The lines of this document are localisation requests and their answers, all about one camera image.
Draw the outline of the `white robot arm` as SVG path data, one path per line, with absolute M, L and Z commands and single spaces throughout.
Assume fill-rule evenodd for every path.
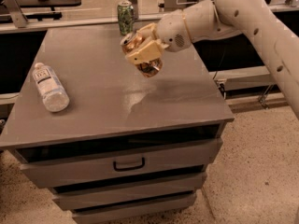
M 264 0 L 203 0 L 126 35 L 121 47 L 129 63 L 152 77 L 162 68 L 164 51 L 178 52 L 236 32 L 249 40 L 299 118 L 299 37 Z

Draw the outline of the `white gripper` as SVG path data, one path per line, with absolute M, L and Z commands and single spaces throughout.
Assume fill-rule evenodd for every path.
M 125 55 L 126 60 L 131 64 L 147 63 L 161 58 L 165 49 L 178 52 L 192 44 L 181 9 L 163 16 L 157 24 L 152 22 L 136 32 L 144 39 L 150 37 L 152 40 L 142 48 Z

